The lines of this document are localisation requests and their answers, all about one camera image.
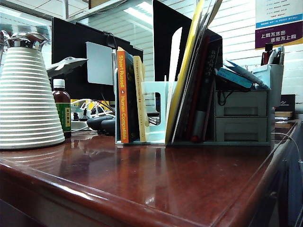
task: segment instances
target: white bottle cap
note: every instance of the white bottle cap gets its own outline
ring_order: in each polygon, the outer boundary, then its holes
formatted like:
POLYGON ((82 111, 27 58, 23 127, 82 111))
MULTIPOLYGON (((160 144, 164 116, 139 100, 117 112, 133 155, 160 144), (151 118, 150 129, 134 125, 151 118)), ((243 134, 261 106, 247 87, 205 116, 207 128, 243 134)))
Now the white bottle cap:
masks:
POLYGON ((53 87, 54 88, 65 88, 64 79, 53 79, 53 87))

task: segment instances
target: wooden desk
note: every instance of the wooden desk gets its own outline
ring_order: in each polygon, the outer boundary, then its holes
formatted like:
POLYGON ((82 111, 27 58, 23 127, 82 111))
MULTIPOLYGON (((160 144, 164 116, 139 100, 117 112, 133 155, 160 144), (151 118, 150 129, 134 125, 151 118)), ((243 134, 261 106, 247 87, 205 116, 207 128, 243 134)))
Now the wooden desk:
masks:
MULTIPOLYGON (((276 129, 294 138, 300 130, 300 122, 276 129)), ((288 160, 297 157, 291 145, 123 147, 78 132, 55 147, 0 153, 0 199, 37 226, 253 226, 268 198, 283 195, 288 160)))

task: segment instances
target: poster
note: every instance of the poster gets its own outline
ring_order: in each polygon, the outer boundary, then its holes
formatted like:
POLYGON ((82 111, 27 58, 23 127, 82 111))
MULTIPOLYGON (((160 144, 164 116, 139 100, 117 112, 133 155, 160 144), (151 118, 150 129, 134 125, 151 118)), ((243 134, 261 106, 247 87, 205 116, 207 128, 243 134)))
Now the poster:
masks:
POLYGON ((302 0, 256 0, 255 48, 303 43, 302 0))

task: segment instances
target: metal top of vase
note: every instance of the metal top of vase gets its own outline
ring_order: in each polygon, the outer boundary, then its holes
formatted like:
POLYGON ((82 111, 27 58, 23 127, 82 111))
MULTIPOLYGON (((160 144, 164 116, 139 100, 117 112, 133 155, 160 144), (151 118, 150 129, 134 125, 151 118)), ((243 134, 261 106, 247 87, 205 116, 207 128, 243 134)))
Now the metal top of vase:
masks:
POLYGON ((10 47, 27 47, 41 51, 45 43, 50 40, 37 32, 17 32, 10 36, 6 31, 1 30, 4 39, 10 47))

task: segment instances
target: ceiling light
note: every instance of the ceiling light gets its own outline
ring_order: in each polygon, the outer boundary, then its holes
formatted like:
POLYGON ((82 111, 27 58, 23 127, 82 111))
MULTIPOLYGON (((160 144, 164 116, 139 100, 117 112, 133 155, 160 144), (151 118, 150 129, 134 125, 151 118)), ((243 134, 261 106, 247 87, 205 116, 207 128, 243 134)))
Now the ceiling light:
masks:
POLYGON ((20 18, 20 19, 23 19, 23 20, 27 20, 27 21, 33 22, 33 23, 38 24, 38 25, 45 25, 45 26, 47 26, 46 24, 38 22, 36 20, 31 20, 31 19, 28 19, 28 18, 25 18, 25 17, 21 17, 21 13, 16 12, 16 11, 12 11, 12 10, 4 8, 4 7, 0 8, 0 12, 4 13, 4 14, 7 14, 7 15, 11 15, 13 17, 17 17, 17 18, 20 18))
POLYGON ((14 17, 19 17, 21 15, 21 13, 18 13, 18 12, 15 12, 15 11, 12 11, 10 9, 6 9, 6 8, 3 8, 3 7, 0 8, 0 12, 11 15, 11 16, 14 16, 14 17))
POLYGON ((152 14, 152 5, 147 3, 147 2, 142 2, 139 5, 140 8, 144 9, 145 11, 147 11, 148 13, 152 14))
POLYGON ((125 9, 124 12, 126 12, 126 13, 128 13, 128 14, 130 14, 130 15, 132 15, 132 16, 134 16, 134 17, 136 17, 140 20, 143 20, 146 23, 149 23, 149 24, 152 25, 152 18, 151 17, 145 15, 144 13, 139 12, 138 10, 136 10, 132 7, 128 8, 128 9, 125 9))

